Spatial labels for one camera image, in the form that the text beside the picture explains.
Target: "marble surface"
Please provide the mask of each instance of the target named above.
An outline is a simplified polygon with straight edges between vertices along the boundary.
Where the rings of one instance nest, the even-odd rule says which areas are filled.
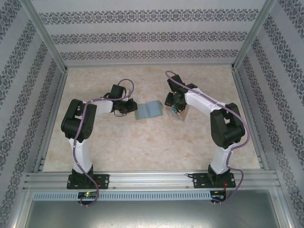
[[[132,98],[137,104],[160,100],[170,91],[166,70],[179,74],[184,83],[196,84],[204,93],[224,102],[236,103],[244,117],[229,66],[123,66],[72,68],[65,89],[43,171],[71,171],[73,156],[60,125],[72,99],[87,101],[110,92],[123,78],[134,81]],[[131,88],[131,83],[123,82]],[[209,117],[191,107],[185,122],[164,115],[135,120],[134,113],[115,117],[96,116],[90,141],[95,171],[164,171],[207,169],[215,144],[210,135]],[[260,168],[252,141],[235,150],[230,165]]]

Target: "black mounting plate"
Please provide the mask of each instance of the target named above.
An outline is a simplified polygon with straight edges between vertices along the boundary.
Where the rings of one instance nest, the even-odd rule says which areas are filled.
[[[193,173],[188,174],[188,177],[193,179],[193,186],[195,189],[216,189],[224,188],[226,183],[226,188],[235,188],[236,182],[234,180],[233,173],[229,173],[226,178],[217,181],[215,185],[212,185],[211,181],[208,178],[208,173]]]
[[[108,189],[109,186],[109,174],[94,174],[93,179],[96,181],[99,189]],[[67,189],[96,189],[96,186],[92,183],[89,187],[78,185],[75,181],[72,181],[72,174],[69,175],[66,188]]]

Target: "striped wall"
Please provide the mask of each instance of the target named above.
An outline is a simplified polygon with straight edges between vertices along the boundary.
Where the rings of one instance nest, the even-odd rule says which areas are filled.
[[[41,146],[61,72],[17,0],[0,2],[0,228]]]
[[[231,64],[264,0],[33,0],[67,66]]]
[[[268,164],[304,227],[304,0],[278,0],[238,69]]]

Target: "purple cable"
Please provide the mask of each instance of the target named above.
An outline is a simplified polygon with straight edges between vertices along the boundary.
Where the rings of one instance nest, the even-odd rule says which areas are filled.
[[[74,144],[73,144],[73,157],[74,157],[74,161],[76,162],[76,164],[77,164],[77,166],[79,167],[79,169],[81,170],[81,172],[83,172],[84,175],[87,176],[88,179],[90,179],[90,180],[93,182],[93,184],[96,186],[96,198],[95,198],[95,200],[94,200],[93,202],[87,204],[86,207],[91,206],[92,204],[94,204],[94,203],[98,200],[98,198],[99,198],[99,188],[98,188],[98,185],[97,185],[96,181],[95,181],[92,177],[90,177],[89,174],[87,174],[87,172],[80,166],[80,164],[79,164],[79,162],[78,162],[78,160],[77,160],[77,157],[76,157],[76,149],[75,149],[75,148],[76,148],[77,138],[78,138],[78,136],[79,136],[79,134],[80,134],[80,132],[81,132],[81,129],[82,129],[82,124],[83,124],[83,122],[84,122],[85,114],[86,114],[86,108],[87,108],[87,106],[88,106],[90,103],[96,102],[96,101],[121,101],[121,100],[124,100],[124,99],[126,99],[126,98],[128,98],[128,97],[130,97],[130,96],[132,95],[132,93],[133,93],[133,91],[134,91],[134,83],[133,83],[133,81],[130,80],[130,79],[128,79],[128,78],[125,78],[125,79],[120,80],[120,81],[118,82],[118,85],[119,85],[122,81],[129,81],[129,82],[132,83],[132,90],[131,90],[131,92],[130,92],[127,96],[122,97],[122,98],[117,98],[117,99],[97,98],[97,99],[94,99],[94,100],[91,100],[91,101],[86,102],[85,107],[84,107],[84,110],[83,110],[83,113],[82,113],[82,118],[81,118],[81,121],[80,121],[80,124],[79,124],[79,128],[78,128],[77,133],[76,133],[76,136],[75,136],[75,138],[74,138]],[[83,204],[82,204],[82,199],[83,199],[83,198],[80,199],[80,205],[81,205],[81,206],[83,206]]]
[[[244,125],[245,128],[246,128],[246,131],[247,131],[247,139],[246,139],[246,141],[245,141],[243,144],[241,144],[241,145],[238,145],[238,146],[236,146],[236,147],[233,147],[233,148],[229,151],[229,154],[228,154],[228,157],[227,157],[227,160],[226,160],[226,165],[227,165],[227,167],[228,167],[229,169],[235,170],[235,171],[239,171],[239,172],[241,173],[241,180],[240,180],[239,184],[237,185],[237,187],[235,188],[235,190],[233,191],[233,193],[228,197],[228,199],[230,199],[230,198],[236,193],[236,191],[238,190],[238,188],[241,186],[241,184],[242,184],[242,182],[243,182],[243,179],[244,179],[244,173],[243,173],[243,171],[240,170],[240,169],[231,168],[231,167],[228,165],[228,164],[229,164],[229,159],[230,159],[230,157],[231,157],[231,154],[232,154],[232,151],[233,151],[233,150],[238,149],[238,148],[241,148],[241,147],[245,146],[245,145],[249,142],[250,136],[251,136],[251,135],[250,135],[249,127],[248,127],[247,123],[242,119],[242,117],[240,117],[237,113],[235,113],[235,112],[233,112],[232,110],[230,110],[229,108],[227,108],[227,107],[225,107],[225,106],[223,106],[223,105],[217,103],[216,101],[214,101],[213,99],[209,98],[209,97],[206,96],[205,94],[199,93],[198,91],[195,91],[195,90],[193,90],[193,89],[190,89],[190,88],[186,87],[185,85],[183,85],[183,84],[181,84],[181,83],[175,81],[174,79],[172,79],[172,78],[168,75],[168,73],[172,73],[172,74],[174,74],[174,75],[177,75],[177,74],[174,73],[173,71],[170,71],[170,70],[167,70],[167,71],[165,72],[166,76],[167,76],[172,82],[178,84],[179,86],[181,86],[181,87],[183,87],[183,88],[185,88],[185,89],[187,89],[187,90],[189,90],[189,91],[192,91],[192,92],[196,93],[197,95],[200,95],[200,96],[206,98],[207,100],[209,100],[209,101],[212,102],[213,104],[215,104],[215,105],[217,105],[217,106],[219,106],[219,107],[225,109],[226,111],[232,113],[234,116],[236,116],[236,117],[243,123],[243,125]]]

